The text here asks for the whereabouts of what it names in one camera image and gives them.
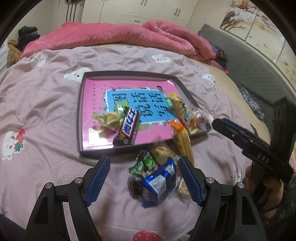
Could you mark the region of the right hand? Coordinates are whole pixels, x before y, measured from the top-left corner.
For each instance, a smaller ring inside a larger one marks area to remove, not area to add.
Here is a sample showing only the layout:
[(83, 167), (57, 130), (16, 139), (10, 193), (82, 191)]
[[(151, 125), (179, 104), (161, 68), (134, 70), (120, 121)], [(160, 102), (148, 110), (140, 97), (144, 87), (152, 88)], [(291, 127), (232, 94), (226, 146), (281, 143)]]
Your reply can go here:
[[(252, 167), (248, 166), (245, 170), (244, 184), (250, 194), (255, 192), (255, 184), (252, 180)], [(275, 209), (281, 202), (284, 193), (284, 185), (281, 180), (268, 177), (264, 180), (264, 185), (269, 193), (266, 200), (263, 202), (262, 211), (268, 212)]]

